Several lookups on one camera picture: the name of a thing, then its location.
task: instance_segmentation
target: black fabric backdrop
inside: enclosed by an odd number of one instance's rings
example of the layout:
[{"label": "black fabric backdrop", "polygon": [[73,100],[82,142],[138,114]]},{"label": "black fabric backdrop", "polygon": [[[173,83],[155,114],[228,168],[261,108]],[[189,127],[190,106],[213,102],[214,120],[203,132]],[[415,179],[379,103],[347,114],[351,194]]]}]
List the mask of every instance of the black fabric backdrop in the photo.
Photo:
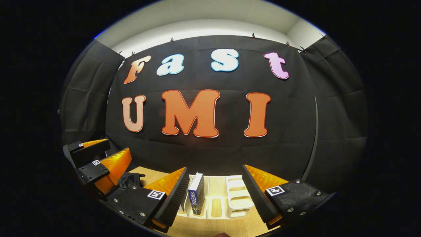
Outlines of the black fabric backdrop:
[{"label": "black fabric backdrop", "polygon": [[[219,48],[238,51],[237,69],[213,71],[211,53]],[[282,68],[289,73],[287,80],[272,73],[269,60],[263,56],[269,52],[285,59]],[[156,70],[162,59],[172,54],[184,55],[184,69],[175,75],[158,76]],[[131,63],[148,55],[152,58],[137,79],[124,84]],[[133,160],[129,170],[143,166],[173,172],[187,166],[190,174],[237,175],[241,166],[248,164],[287,180],[306,178],[329,192],[349,178],[361,157],[367,135],[362,82],[346,55],[327,38],[299,53],[296,48],[270,40],[203,36],[136,53],[118,69],[123,59],[93,41],[76,61],[61,102],[64,143],[107,137],[112,144],[109,154],[130,148]],[[196,137],[192,131],[188,135],[163,134],[162,93],[179,90],[190,106],[202,89],[221,93],[215,113],[219,136]],[[246,95],[250,92],[271,97],[264,137],[243,134],[248,127],[250,103]],[[144,126],[134,133],[124,125],[121,101],[138,95],[146,96]],[[131,120],[136,121],[134,102]]]}]

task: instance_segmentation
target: letter cutout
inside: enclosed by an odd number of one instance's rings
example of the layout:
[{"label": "letter cutout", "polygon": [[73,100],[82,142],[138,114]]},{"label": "letter cutout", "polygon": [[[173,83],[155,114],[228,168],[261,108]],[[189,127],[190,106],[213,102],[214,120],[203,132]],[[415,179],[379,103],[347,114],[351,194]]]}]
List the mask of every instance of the letter cutout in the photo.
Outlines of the letter cutout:
[{"label": "letter cutout", "polygon": [[136,123],[133,123],[130,118],[130,105],[132,103],[131,98],[124,98],[121,103],[123,104],[123,120],[126,128],[131,132],[139,132],[143,128],[143,102],[145,102],[146,97],[144,95],[139,95],[134,98],[136,103]]},{"label": "letter cutout", "polygon": [[136,74],[139,74],[142,71],[145,63],[149,62],[150,60],[151,60],[151,56],[146,56],[132,62],[129,74],[127,75],[127,78],[124,80],[124,84],[130,83],[136,80]]},{"label": "letter cutout", "polygon": [[249,93],[246,95],[250,102],[250,120],[248,128],[244,130],[246,137],[263,137],[267,134],[264,126],[266,119],[266,105],[270,101],[270,96],[263,93]]},{"label": "letter cutout", "polygon": [[164,58],[161,62],[163,64],[157,70],[157,75],[164,76],[168,73],[172,75],[180,73],[184,69],[183,60],[184,55],[182,54],[174,54]]},{"label": "letter cutout", "polygon": [[210,67],[216,71],[225,71],[231,72],[238,67],[238,58],[239,54],[234,49],[220,48],[213,51],[210,54],[210,57],[216,62],[212,62]]},{"label": "letter cutout", "polygon": [[277,78],[283,80],[288,79],[288,72],[282,70],[281,63],[285,64],[285,60],[283,58],[278,57],[278,54],[275,52],[264,54],[263,56],[265,59],[269,59],[270,69]]},{"label": "letter cutout", "polygon": [[193,100],[190,108],[180,91],[171,90],[162,93],[165,100],[165,127],[162,133],[177,135],[175,119],[177,119],[184,135],[189,134],[195,119],[197,126],[193,130],[196,137],[217,137],[219,131],[215,128],[215,105],[220,93],[215,90],[201,90]]}]

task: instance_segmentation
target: wooden table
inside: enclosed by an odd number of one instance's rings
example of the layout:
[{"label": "wooden table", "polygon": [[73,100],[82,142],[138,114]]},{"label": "wooden table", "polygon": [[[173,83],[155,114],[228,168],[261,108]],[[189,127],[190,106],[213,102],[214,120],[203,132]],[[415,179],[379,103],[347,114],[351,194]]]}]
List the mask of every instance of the wooden table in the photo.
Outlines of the wooden table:
[{"label": "wooden table", "polygon": [[[167,175],[167,173],[143,167],[137,167],[130,172],[146,175],[140,178],[143,186]],[[253,206],[246,216],[234,219],[209,220],[177,215],[166,235],[173,237],[214,237],[218,233],[225,232],[231,237],[254,237],[268,231],[266,224],[263,223],[257,213],[256,207]]]}]

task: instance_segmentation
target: white wall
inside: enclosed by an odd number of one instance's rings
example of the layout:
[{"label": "white wall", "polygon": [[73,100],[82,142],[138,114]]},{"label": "white wall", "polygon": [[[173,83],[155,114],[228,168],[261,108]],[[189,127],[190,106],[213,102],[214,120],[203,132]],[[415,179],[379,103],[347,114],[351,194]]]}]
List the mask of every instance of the white wall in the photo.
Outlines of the white wall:
[{"label": "white wall", "polygon": [[298,22],[289,30],[287,36],[292,40],[292,43],[290,42],[291,46],[301,49],[300,46],[307,48],[314,42],[321,39],[323,36],[319,33],[326,35],[323,31],[306,20],[299,19]]},{"label": "white wall", "polygon": [[289,36],[255,24],[233,20],[201,19],[177,22],[147,30],[117,44],[112,49],[116,52],[122,50],[121,55],[129,57],[132,51],[138,53],[147,48],[168,43],[171,38],[180,40],[206,35],[242,35],[251,37],[252,33],[254,33],[256,38],[280,43],[288,41],[291,46],[295,47],[296,45]]}]

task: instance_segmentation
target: white ceiling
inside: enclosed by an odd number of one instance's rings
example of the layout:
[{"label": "white ceiling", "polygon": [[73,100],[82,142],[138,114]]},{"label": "white ceiling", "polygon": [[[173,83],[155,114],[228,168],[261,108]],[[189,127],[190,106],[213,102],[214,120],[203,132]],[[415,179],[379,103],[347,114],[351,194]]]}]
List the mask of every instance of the white ceiling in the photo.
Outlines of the white ceiling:
[{"label": "white ceiling", "polygon": [[123,18],[96,39],[112,48],[144,31],[196,19],[235,20],[287,34],[300,17],[262,0],[162,0]]}]

